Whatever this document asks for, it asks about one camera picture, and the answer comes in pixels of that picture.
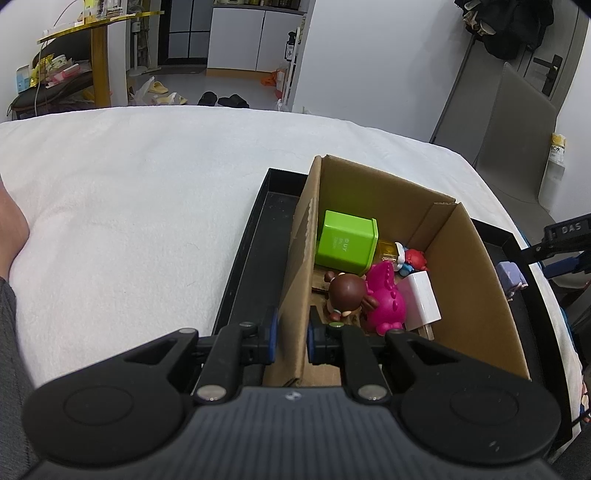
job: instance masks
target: bottle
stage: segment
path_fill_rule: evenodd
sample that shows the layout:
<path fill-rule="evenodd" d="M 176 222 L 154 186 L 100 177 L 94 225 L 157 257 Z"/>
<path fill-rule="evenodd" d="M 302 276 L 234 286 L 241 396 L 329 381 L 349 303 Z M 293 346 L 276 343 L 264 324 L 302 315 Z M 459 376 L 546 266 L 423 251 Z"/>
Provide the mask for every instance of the bottle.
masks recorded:
<path fill-rule="evenodd" d="M 550 146 L 550 153 L 548 155 L 548 163 L 546 164 L 546 171 L 544 178 L 540 185 L 540 194 L 538 201 L 542 207 L 550 211 L 558 188 L 564 175 L 564 149 L 566 147 L 566 139 L 564 135 L 552 134 L 552 145 Z"/>

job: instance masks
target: pink dinosaur toy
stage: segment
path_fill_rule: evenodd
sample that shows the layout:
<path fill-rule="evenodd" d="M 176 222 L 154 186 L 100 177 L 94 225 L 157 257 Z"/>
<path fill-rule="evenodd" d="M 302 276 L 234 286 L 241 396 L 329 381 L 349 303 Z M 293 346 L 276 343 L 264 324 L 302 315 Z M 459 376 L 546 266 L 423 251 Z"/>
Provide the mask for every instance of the pink dinosaur toy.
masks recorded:
<path fill-rule="evenodd" d="M 392 262 L 384 260 L 372 265 L 366 274 L 366 283 L 368 294 L 373 298 L 363 302 L 363 307 L 371 328 L 375 328 L 377 334 L 381 336 L 390 329 L 403 328 L 406 304 L 394 284 Z"/>

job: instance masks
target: gray pants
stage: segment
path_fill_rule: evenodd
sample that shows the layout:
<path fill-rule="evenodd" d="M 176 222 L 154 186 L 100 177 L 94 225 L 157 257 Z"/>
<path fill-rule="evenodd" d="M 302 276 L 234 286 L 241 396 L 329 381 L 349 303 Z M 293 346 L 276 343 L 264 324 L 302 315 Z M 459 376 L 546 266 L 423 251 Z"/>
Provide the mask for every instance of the gray pants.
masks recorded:
<path fill-rule="evenodd" d="M 0 478 L 19 478 L 37 458 L 22 430 L 21 410 L 33 391 L 18 353 L 17 300 L 8 282 L 0 278 Z"/>

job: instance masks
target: white bed sheet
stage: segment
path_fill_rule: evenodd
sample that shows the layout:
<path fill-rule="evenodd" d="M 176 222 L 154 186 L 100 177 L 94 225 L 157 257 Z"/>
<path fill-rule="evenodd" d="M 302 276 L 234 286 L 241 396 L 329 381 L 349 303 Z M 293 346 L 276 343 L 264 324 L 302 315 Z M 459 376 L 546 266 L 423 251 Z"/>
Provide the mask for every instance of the white bed sheet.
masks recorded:
<path fill-rule="evenodd" d="M 465 160 L 341 120 L 199 106 L 112 108 L 0 125 L 0 173 L 31 236 L 14 262 L 17 328 L 35 385 L 192 326 L 213 326 L 270 167 L 333 154 L 463 202 L 516 234 Z M 532 267 L 563 356 L 573 417 L 581 370 L 558 304 Z"/>

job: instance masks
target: green plastic box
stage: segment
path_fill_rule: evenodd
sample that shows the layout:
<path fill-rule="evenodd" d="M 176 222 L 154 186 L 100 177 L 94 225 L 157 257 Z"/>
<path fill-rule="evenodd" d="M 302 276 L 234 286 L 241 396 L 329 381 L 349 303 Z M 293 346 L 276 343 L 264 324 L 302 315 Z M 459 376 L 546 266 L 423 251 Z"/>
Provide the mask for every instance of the green plastic box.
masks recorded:
<path fill-rule="evenodd" d="M 368 220 L 326 210 L 316 248 L 316 263 L 361 275 L 371 267 L 377 243 L 375 218 Z"/>

